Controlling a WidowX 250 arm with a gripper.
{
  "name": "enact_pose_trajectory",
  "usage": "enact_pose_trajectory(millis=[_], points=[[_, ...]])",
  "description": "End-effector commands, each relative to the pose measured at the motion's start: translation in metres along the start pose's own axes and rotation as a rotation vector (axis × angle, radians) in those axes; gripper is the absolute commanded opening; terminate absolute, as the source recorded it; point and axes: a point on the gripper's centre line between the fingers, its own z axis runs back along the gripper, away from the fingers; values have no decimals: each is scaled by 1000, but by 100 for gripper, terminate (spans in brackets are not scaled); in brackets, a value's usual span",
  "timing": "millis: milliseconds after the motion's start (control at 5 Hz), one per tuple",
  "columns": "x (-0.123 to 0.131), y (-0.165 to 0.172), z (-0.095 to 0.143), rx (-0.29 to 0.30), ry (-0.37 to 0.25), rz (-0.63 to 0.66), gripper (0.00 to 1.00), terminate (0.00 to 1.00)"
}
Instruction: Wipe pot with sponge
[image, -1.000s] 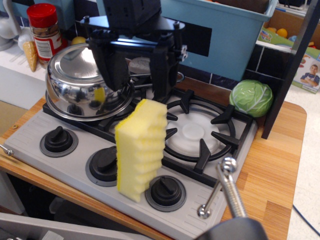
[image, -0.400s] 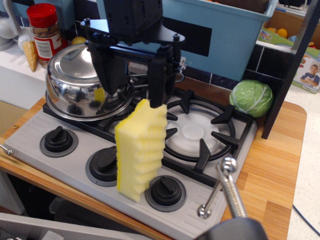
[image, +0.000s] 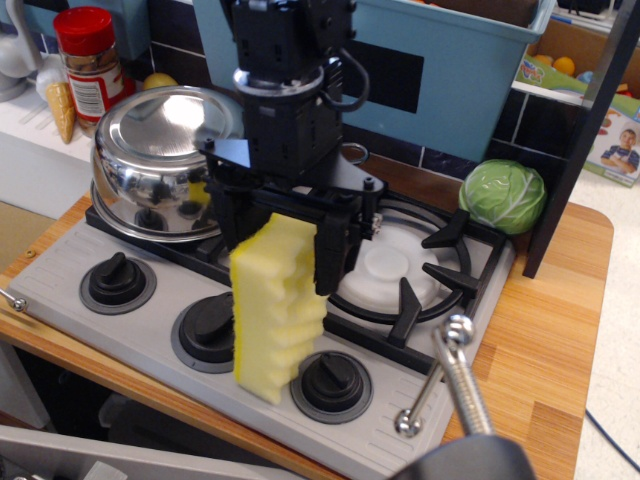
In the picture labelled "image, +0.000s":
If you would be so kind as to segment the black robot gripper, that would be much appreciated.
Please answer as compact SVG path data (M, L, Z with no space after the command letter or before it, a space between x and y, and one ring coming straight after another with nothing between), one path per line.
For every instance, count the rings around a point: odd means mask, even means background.
M207 138L213 215L229 252L279 213L317 225L315 288L338 290L354 269L361 237L379 227L383 181L342 155L341 113L320 93L245 92L242 139Z

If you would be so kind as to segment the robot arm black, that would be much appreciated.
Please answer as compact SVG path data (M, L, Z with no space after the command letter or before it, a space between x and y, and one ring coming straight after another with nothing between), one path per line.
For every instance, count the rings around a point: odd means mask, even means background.
M201 143L206 189L225 245L236 248L278 213L316 226L315 287L334 293L378 228L386 185L343 156L346 43L352 1L226 1L236 44L233 82L244 136Z

